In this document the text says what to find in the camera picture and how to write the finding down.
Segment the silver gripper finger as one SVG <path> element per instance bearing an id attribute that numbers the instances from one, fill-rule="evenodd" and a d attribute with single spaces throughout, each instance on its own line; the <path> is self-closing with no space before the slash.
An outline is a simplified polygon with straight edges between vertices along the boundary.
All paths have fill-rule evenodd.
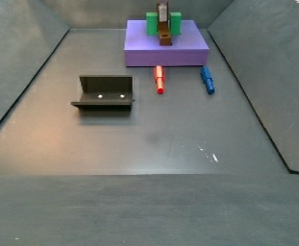
<path id="1" fill-rule="evenodd" d="M 167 22 L 168 21 L 168 2 L 167 0 L 157 0 L 156 11 L 157 11 L 157 21 Z"/>

